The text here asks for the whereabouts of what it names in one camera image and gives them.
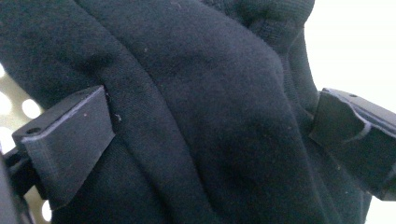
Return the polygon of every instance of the wrinkled fabric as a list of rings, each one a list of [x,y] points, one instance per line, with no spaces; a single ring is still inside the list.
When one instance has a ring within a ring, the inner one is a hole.
[[[1,1],[0,62],[43,107],[108,93],[116,138],[52,223],[364,223],[370,196],[308,138],[313,5]]]

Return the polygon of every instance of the black cloth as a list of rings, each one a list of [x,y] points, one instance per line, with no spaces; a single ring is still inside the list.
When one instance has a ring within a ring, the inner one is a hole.
[[[307,136],[313,5],[0,1],[0,63],[42,106],[109,96],[117,136],[53,223],[364,223],[370,196]]]

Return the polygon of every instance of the white hole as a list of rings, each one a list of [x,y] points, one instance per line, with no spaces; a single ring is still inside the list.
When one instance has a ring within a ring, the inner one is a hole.
[[[0,115],[8,115],[11,112],[12,103],[9,98],[0,92]]]
[[[52,219],[49,201],[45,201],[43,206],[41,207],[41,215],[43,215],[44,220],[48,222]]]
[[[12,131],[6,127],[0,127],[0,144],[1,152],[3,154],[8,153],[12,148],[15,147],[14,140],[12,139]]]
[[[35,119],[41,114],[40,107],[32,99],[25,100],[22,103],[22,110],[29,119]]]
[[[6,71],[4,70],[3,65],[0,64],[0,77],[4,77],[6,75]]]

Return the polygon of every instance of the round hole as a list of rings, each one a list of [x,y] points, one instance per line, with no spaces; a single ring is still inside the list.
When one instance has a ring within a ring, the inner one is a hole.
[[[29,129],[28,131],[26,131],[26,133],[27,134],[32,134],[32,133],[38,133],[40,131],[41,131],[40,128],[33,128],[33,129]]]

